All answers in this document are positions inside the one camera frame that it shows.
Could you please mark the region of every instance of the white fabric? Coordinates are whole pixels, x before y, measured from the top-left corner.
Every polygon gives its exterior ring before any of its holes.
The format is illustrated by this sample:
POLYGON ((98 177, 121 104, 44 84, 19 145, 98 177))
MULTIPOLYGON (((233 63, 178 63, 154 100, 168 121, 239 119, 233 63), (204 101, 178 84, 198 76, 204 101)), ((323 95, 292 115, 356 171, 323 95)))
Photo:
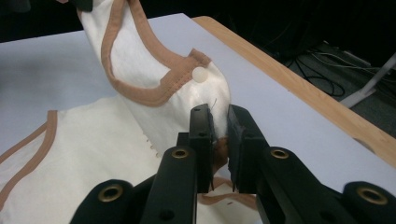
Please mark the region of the white fabric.
MULTIPOLYGON (((95 0, 93 11, 81 15, 84 30, 99 59, 111 4, 111 0, 95 0)), ((143 88, 158 86, 160 79, 169 71, 144 46, 127 4, 122 27, 111 52, 111 62, 118 79, 143 88)), ((213 63, 205 70, 208 73, 205 81, 189 81, 159 107, 148 107, 123 99, 160 154, 175 145, 178 133, 189 130, 190 110, 197 105, 208 104, 211 107, 216 134, 218 137, 225 136, 230 103, 228 85, 224 75, 213 63)))
MULTIPOLYGON (((0 167, 1 188, 11 178, 9 172, 16 173, 26 163, 21 156, 32 156, 39 148, 42 135, 3 163, 15 166, 0 167)), ((48 155, 11 191, 0 223, 68 223, 97 184, 122 179, 137 185, 154 175, 161 159, 150 146, 119 96, 58 112, 48 155)), ((244 205, 228 202, 198 204, 197 223, 253 223, 259 218, 244 205)))

